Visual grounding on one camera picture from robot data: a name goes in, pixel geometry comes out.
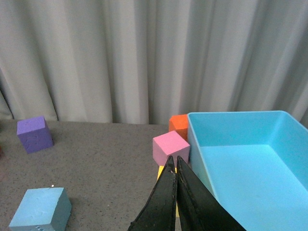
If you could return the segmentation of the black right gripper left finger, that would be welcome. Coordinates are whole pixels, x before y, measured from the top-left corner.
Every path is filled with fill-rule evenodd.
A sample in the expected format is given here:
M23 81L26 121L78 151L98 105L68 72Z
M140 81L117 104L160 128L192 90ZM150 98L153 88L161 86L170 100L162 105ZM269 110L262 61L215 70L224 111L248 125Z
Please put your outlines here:
M177 174L169 156L143 209L129 231L174 231L177 203Z

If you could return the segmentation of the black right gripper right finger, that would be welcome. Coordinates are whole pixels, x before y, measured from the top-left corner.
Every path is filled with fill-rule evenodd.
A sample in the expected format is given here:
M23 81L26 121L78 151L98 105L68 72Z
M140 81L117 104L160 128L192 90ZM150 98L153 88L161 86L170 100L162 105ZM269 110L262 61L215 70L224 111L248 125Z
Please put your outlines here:
M177 157L177 203L183 231L244 231L199 180L188 164Z

